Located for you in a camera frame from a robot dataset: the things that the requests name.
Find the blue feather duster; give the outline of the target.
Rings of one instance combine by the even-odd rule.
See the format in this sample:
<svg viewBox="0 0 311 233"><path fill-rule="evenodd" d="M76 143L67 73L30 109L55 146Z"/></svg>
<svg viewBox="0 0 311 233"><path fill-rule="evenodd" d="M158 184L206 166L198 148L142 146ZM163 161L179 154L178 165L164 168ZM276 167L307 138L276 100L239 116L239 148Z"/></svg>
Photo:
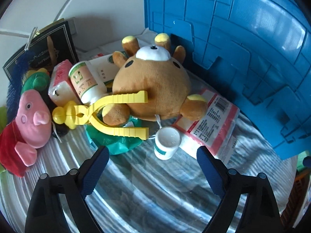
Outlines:
<svg viewBox="0 0 311 233"><path fill-rule="evenodd" d="M12 77L9 80L7 91L7 122L10 123L17 115L19 100L21 97L22 81L27 73L30 65L29 60L32 59L33 52L26 50L17 60L13 68Z"/></svg>

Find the white pill bottle orange label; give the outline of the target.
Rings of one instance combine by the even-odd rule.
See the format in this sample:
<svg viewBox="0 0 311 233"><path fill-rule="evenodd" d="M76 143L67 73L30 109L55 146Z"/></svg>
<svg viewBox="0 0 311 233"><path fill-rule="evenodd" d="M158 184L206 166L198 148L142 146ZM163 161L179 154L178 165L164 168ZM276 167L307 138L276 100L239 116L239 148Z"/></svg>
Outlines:
<svg viewBox="0 0 311 233"><path fill-rule="evenodd" d="M90 65L89 61L81 61L73 65L69 71L71 83L85 105L93 104L107 95L106 86L96 81L89 69Z"/></svg>

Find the red white tissue pack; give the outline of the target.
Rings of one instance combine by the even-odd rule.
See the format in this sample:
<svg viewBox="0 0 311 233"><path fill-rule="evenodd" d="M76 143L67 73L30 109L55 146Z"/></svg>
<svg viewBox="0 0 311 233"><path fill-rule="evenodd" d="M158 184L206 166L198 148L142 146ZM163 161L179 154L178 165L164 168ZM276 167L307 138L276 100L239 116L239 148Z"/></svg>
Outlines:
<svg viewBox="0 0 311 233"><path fill-rule="evenodd" d="M200 95L208 102L206 115L197 122L180 117L173 124L181 132L180 148L197 158L198 148L206 146L214 158L227 164L237 142L232 132L240 109L207 88Z"/></svg>

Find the white striped bed sheet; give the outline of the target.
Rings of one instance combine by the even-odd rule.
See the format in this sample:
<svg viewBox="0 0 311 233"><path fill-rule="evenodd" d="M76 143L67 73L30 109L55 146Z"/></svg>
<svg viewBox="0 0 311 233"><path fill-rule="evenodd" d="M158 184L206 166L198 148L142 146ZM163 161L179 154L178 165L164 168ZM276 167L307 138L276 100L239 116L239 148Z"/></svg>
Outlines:
<svg viewBox="0 0 311 233"><path fill-rule="evenodd" d="M286 208L297 158L281 160L243 114L236 120L236 145L229 168L243 175L265 173L279 211ZM94 154L84 127L51 138L23 178L1 174L1 212L11 227L23 232L28 206L42 173L66 174ZM182 150L169 160L155 156L152 140L111 156L94 192L87 196L94 217L105 232L201 232L215 212L214 195L197 161Z"/></svg>

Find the lime green plush toy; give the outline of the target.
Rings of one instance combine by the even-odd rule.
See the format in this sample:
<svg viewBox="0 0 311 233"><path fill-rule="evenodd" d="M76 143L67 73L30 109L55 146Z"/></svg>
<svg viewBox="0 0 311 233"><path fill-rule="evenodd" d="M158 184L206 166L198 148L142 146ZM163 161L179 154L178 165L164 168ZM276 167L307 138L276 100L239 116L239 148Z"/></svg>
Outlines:
<svg viewBox="0 0 311 233"><path fill-rule="evenodd" d="M5 106L0 107L0 133L7 125L7 109Z"/></svg>

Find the green plastic bag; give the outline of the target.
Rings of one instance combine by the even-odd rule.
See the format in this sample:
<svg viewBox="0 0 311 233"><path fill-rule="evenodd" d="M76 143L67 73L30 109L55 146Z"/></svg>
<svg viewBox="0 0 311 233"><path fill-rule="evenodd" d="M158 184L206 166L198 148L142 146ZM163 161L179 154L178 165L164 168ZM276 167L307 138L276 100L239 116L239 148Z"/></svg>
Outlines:
<svg viewBox="0 0 311 233"><path fill-rule="evenodd" d="M143 140L140 138L111 136L101 133L91 125L86 125L85 130L93 150L106 146L111 155L126 153L143 143Z"/></svg>

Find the black gift box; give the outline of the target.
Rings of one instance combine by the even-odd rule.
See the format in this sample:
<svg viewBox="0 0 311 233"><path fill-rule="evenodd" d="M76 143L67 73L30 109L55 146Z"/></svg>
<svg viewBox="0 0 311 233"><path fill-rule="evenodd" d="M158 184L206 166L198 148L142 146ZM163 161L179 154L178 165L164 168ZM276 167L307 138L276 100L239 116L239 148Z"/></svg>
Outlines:
<svg viewBox="0 0 311 233"><path fill-rule="evenodd" d="M36 32L28 50L29 69L45 68L52 72L54 66L66 59L77 63L79 58L72 39L74 30L74 20L62 18Z"/></svg>

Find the pink pig plush red dress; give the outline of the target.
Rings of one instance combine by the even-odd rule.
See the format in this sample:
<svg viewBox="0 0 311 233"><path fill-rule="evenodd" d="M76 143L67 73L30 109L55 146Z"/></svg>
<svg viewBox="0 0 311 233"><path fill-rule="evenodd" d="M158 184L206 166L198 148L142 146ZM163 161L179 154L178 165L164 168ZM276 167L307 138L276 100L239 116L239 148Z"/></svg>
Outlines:
<svg viewBox="0 0 311 233"><path fill-rule="evenodd" d="M25 91L16 117L1 133L1 165L9 173L24 177L36 163L38 149L47 144L51 133L51 113L40 93Z"/></svg>

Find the brown bear plush toy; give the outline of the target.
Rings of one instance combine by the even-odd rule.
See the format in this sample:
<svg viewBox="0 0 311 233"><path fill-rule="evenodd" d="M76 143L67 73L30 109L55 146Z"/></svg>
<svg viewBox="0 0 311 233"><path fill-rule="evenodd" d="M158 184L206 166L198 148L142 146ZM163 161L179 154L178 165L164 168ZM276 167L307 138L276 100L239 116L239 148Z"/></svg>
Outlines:
<svg viewBox="0 0 311 233"><path fill-rule="evenodd" d="M147 103L110 104L102 111L103 122L109 126L122 126L130 116L154 121L182 115L198 121L206 115L208 103L199 95L192 95L190 78L182 66L186 57L183 46L171 50L166 33L155 37L155 43L140 47L134 36L122 40L124 52L115 51L113 62L119 71L113 81L112 93L131 94L147 92Z"/></svg>

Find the pink white tissue pack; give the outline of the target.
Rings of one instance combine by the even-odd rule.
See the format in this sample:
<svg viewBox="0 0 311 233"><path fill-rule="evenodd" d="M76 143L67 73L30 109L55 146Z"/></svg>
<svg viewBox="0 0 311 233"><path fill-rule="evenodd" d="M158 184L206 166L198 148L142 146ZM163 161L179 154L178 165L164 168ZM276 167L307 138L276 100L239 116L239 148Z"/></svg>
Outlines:
<svg viewBox="0 0 311 233"><path fill-rule="evenodd" d="M52 71L48 95L56 106L64 107L71 100L77 104L81 103L69 78L72 66L72 63L66 59L56 65Z"/></svg>

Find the blue plastic crate lid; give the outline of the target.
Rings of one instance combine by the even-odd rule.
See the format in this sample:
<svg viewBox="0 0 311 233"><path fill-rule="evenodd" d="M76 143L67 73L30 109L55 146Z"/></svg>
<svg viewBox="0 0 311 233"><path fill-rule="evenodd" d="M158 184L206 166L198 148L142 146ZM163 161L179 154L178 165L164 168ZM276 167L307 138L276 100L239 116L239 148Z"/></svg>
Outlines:
<svg viewBox="0 0 311 233"><path fill-rule="evenodd" d="M310 150L310 23L294 0L144 0L144 14L280 158Z"/></svg>

